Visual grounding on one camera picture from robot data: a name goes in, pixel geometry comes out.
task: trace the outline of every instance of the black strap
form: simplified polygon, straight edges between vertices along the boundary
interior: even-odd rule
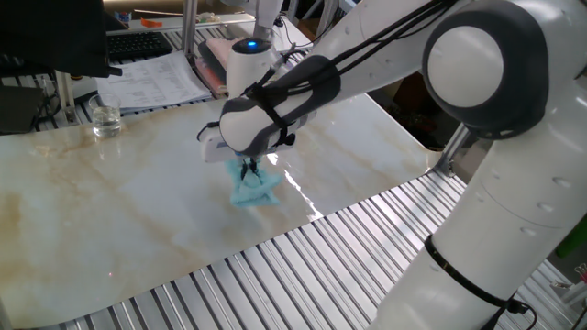
[[[440,266],[440,268],[446,271],[453,280],[455,280],[463,288],[467,289],[469,292],[476,295],[483,301],[497,306],[500,309],[507,309],[511,313],[525,313],[527,311],[527,308],[525,308],[521,302],[513,299],[513,296],[509,300],[500,299],[478,287],[473,282],[464,277],[461,273],[459,273],[458,270],[452,267],[449,262],[444,259],[444,257],[442,257],[442,255],[440,255],[437,248],[432,243],[432,235],[426,239],[424,242],[424,247],[426,248],[426,251],[428,251],[430,257],[432,257],[432,259]]]
[[[204,128],[202,128],[202,129],[200,130],[200,133],[198,133],[197,137],[195,137],[195,138],[196,138],[196,139],[199,141],[199,140],[200,140],[200,135],[202,135],[202,133],[204,133],[204,131],[205,131],[207,128],[213,128],[213,127],[219,127],[219,126],[220,126],[220,122],[211,122],[211,123],[208,123],[208,124],[206,124],[206,125],[204,126]]]
[[[287,123],[283,118],[277,114],[275,108],[271,105],[271,103],[265,97],[265,93],[263,92],[262,86],[259,86],[257,83],[250,87],[250,91],[247,93],[249,98],[254,99],[255,101],[259,102],[260,108],[265,111],[265,114],[271,118],[273,123],[280,129],[279,132],[279,140],[273,146],[279,146],[281,144],[286,143],[287,141]]]

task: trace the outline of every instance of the keyboard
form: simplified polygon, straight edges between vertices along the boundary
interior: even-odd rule
[[[173,51],[160,32],[141,32],[107,37],[108,57],[125,60],[141,56],[160,56]]]

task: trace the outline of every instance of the metal pole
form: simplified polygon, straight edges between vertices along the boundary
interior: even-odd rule
[[[195,16],[197,9],[197,0],[183,1],[182,50],[185,56],[188,57],[194,55]]]
[[[2,299],[0,299],[0,330],[13,330],[6,309],[2,304]]]
[[[312,14],[314,14],[314,12],[318,9],[318,6],[320,6],[320,4],[322,4],[323,0],[316,0],[314,2],[314,4],[310,7],[310,9],[308,9],[308,11],[304,14],[304,16],[302,17],[302,19],[308,19],[310,18],[310,16]]]
[[[469,134],[469,129],[460,123],[455,134],[452,135],[449,143],[442,151],[442,155],[440,155],[440,159],[436,165],[437,170],[440,170],[445,175],[452,175],[452,159],[455,157],[455,154],[459,151],[460,147],[462,147],[462,144],[465,143]]]
[[[324,11],[320,17],[320,23],[318,24],[318,30],[316,36],[321,36],[324,31],[330,26],[330,22],[334,19],[334,15],[337,13],[338,0],[324,0]]]
[[[295,17],[297,6],[298,0],[290,0],[290,6],[287,7],[287,19],[289,19],[294,25],[297,25],[297,18]]]

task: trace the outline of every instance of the glass cup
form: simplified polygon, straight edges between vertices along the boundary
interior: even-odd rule
[[[118,96],[101,93],[90,99],[94,134],[100,138],[115,137],[120,133],[120,99]]]

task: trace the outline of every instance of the metal frame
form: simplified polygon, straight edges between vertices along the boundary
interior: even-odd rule
[[[198,1],[183,1],[183,28],[182,50],[188,60],[194,55],[195,16],[197,15]]]

